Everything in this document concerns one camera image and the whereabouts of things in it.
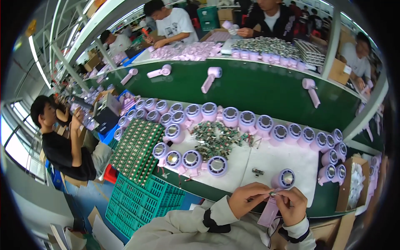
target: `red stool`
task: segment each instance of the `red stool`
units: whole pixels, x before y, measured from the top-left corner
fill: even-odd
[[[111,166],[111,164],[108,164],[106,167],[106,171],[104,173],[104,179],[115,184],[117,182],[117,175],[118,171]]]
[[[319,31],[317,31],[317,30],[313,30],[313,31],[311,32],[311,34],[312,34],[313,36],[316,36],[316,37],[318,37],[318,38],[321,38],[321,33],[320,33]]]
[[[200,23],[199,23],[199,19],[198,18],[193,18],[192,19],[192,24],[193,24],[193,27],[195,27],[197,29],[200,29]]]
[[[246,21],[247,15],[242,15],[242,25],[244,25],[244,22]]]

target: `hand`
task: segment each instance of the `hand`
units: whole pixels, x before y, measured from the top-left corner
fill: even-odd
[[[278,191],[275,200],[286,226],[296,225],[306,216],[307,198],[296,187]]]
[[[154,43],[154,38],[151,36],[143,36],[143,39],[148,43],[148,44],[153,44]]]
[[[241,37],[250,38],[253,37],[254,30],[250,28],[241,28],[238,29],[238,35]]]
[[[80,108],[77,108],[74,112],[74,115],[72,116],[72,121],[70,124],[71,131],[78,131],[82,120],[83,120],[83,112],[80,110]]]
[[[358,88],[360,89],[360,91],[365,88],[364,80],[361,77],[356,78],[356,84],[358,85]]]
[[[154,48],[155,48],[155,49],[158,49],[158,48],[164,47],[165,44],[167,44],[166,39],[162,39],[162,40],[160,40],[160,41],[157,41],[157,42],[154,44]]]
[[[253,182],[243,187],[238,187],[229,199],[228,204],[233,215],[240,219],[243,215],[250,212],[255,206],[260,204],[264,199],[268,198],[269,193],[274,189],[259,182]]]

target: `blue plastic bin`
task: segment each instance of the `blue plastic bin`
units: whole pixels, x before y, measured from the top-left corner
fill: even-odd
[[[131,95],[135,96],[135,95],[132,94],[130,91],[124,90],[124,91],[118,96],[118,98],[117,98],[118,101],[120,100],[120,97],[121,97],[123,94],[127,93],[127,92],[129,92]],[[129,111],[131,111],[132,109],[135,109],[135,107],[136,107],[136,105],[133,105],[133,106],[129,109]],[[112,139],[114,138],[114,133],[115,133],[115,131],[116,131],[118,128],[119,128],[119,126],[118,126],[118,124],[117,124],[117,125],[115,125],[115,127],[113,127],[112,129],[110,129],[110,130],[109,130],[107,133],[105,133],[105,134],[100,134],[100,133],[98,133],[100,141],[101,141],[102,143],[108,145],[108,144],[112,141]]]

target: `white work surface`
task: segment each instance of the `white work surface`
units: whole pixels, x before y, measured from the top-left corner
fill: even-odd
[[[177,103],[168,100],[167,102],[169,106]],[[181,103],[185,108],[190,105],[190,103]],[[274,124],[286,125],[287,123],[279,119],[273,118],[273,120]],[[228,156],[228,171],[224,176],[215,177],[208,171],[201,170],[201,174],[192,177],[192,179],[232,193],[237,187],[252,182],[261,182],[270,187],[272,177],[281,170],[289,168],[295,174],[294,186],[308,199],[307,207],[311,207],[317,182],[318,153],[310,148],[305,149],[297,145],[292,146],[285,143],[282,143],[279,147],[274,147],[268,141],[262,141],[260,147],[257,149],[259,143],[259,141],[255,143],[253,148],[250,148],[245,142],[242,143],[242,147],[235,144],[232,145],[232,152]],[[186,151],[194,149],[196,145],[198,145],[197,140],[190,135],[188,130],[185,130],[185,140],[180,144],[173,144],[171,148],[183,155]],[[264,171],[264,175],[256,177],[252,172],[253,168]],[[189,178],[190,170],[183,175]]]

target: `hair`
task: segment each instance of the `hair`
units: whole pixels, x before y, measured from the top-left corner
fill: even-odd
[[[165,5],[162,0],[151,0],[144,5],[143,11],[146,16],[151,16],[155,11],[161,10],[163,7]]]
[[[109,30],[103,31],[103,33],[100,35],[100,41],[102,44],[106,43],[107,38],[110,36],[111,32]]]
[[[369,40],[369,38],[364,34],[364,33],[362,33],[362,32],[359,32],[358,34],[357,34],[357,40],[358,41],[363,41],[363,42],[365,42],[365,43],[367,43],[367,45],[368,45],[368,49],[370,50],[370,52],[371,52],[371,42],[370,42],[370,40]]]
[[[46,106],[46,103],[51,103],[50,98],[48,98],[47,96],[38,96],[30,107],[30,116],[32,118],[32,121],[39,128],[42,128],[39,123],[39,115],[44,114],[44,107]]]

